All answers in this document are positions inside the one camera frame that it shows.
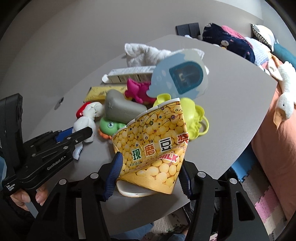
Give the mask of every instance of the gray wall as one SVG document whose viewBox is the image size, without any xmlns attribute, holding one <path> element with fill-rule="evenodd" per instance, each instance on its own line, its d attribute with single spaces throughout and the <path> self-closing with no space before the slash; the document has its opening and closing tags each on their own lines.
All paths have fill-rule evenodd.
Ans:
<svg viewBox="0 0 296 241">
<path fill-rule="evenodd" d="M 228 25 L 245 36 L 250 23 L 262 24 L 214 0 L 32 0 L 0 41 L 0 98 L 23 95 L 26 140 L 59 98 L 121 54 L 124 43 L 174 34 L 176 25 L 190 22 L 199 22 L 201 31 L 209 22 Z"/>
<path fill-rule="evenodd" d="M 216 0 L 243 9 L 262 19 L 261 0 Z"/>
<path fill-rule="evenodd" d="M 277 37 L 279 43 L 296 56 L 296 41 L 278 13 L 264 0 L 261 0 L 264 26 Z"/>
</svg>

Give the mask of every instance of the blue jeans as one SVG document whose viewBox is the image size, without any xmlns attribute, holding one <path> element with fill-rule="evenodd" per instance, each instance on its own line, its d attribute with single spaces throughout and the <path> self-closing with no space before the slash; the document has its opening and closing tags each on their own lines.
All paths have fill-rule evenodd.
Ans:
<svg viewBox="0 0 296 241">
<path fill-rule="evenodd" d="M 147 234 L 152 229 L 153 226 L 154 226 L 153 223 L 149 223 L 137 229 L 133 229 L 131 231 L 112 235 L 111 238 L 115 238 L 119 240 L 126 240 L 126 239 L 141 240 L 145 236 L 145 234 Z M 167 241 L 184 241 L 185 237 L 186 236 L 184 234 L 173 234 Z"/>
</svg>

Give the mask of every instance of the pink bedsheet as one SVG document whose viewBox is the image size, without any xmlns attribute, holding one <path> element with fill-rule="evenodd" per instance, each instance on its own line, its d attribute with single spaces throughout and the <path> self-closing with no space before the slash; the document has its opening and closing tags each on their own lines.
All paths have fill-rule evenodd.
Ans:
<svg viewBox="0 0 296 241">
<path fill-rule="evenodd" d="M 290 220 L 296 210 L 296 111 L 276 129 L 273 115 L 281 93 L 278 85 L 269 110 L 251 144 L 287 219 Z"/>
</svg>

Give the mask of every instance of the plaid pillow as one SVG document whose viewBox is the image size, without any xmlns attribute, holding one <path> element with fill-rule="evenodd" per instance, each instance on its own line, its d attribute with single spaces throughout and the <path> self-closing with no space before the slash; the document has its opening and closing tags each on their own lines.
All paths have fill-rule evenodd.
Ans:
<svg viewBox="0 0 296 241">
<path fill-rule="evenodd" d="M 263 25 L 251 24 L 251 28 L 258 41 L 268 46 L 273 52 L 275 37 L 272 31 Z"/>
</svg>

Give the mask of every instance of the yellow ring handle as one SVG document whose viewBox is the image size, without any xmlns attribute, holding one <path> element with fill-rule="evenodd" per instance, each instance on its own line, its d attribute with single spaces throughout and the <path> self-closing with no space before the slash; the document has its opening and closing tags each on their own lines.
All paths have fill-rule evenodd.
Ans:
<svg viewBox="0 0 296 241">
<path fill-rule="evenodd" d="M 202 135 L 206 134 L 207 131 L 209 130 L 209 125 L 210 125 L 210 124 L 209 124 L 209 121 L 207 120 L 207 118 L 206 118 L 205 116 L 203 116 L 202 120 L 205 120 L 205 122 L 206 122 L 206 129 L 205 129 L 204 132 L 199 132 L 199 133 L 198 133 L 199 136 L 202 136 Z"/>
</svg>

